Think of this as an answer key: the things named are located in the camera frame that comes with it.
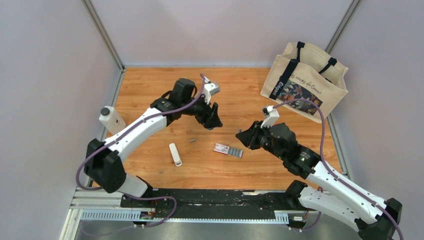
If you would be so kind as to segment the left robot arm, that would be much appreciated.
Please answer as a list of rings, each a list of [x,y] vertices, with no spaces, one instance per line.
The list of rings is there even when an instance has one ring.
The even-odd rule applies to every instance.
[[[178,79],[173,89],[154,100],[136,121],[105,140],[91,140],[76,176],[85,173],[98,184],[98,189],[122,193],[132,197],[140,207],[148,207],[153,201],[152,186],[141,177],[127,173],[124,161],[149,137],[183,115],[195,117],[205,129],[222,127],[219,105],[211,102],[220,87],[204,75],[201,78],[200,87],[190,79]]]

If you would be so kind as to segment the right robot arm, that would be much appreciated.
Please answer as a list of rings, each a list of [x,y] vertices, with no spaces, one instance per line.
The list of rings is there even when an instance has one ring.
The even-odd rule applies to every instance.
[[[289,208],[303,206],[331,216],[351,227],[363,240],[391,240],[395,233],[404,238],[399,228],[403,206],[398,200],[383,199],[349,180],[319,154],[299,144],[295,133],[284,123],[272,127],[261,124],[255,121],[236,138],[250,150],[271,153],[282,160],[290,173],[329,192],[326,195],[294,180],[286,189],[285,203]]]

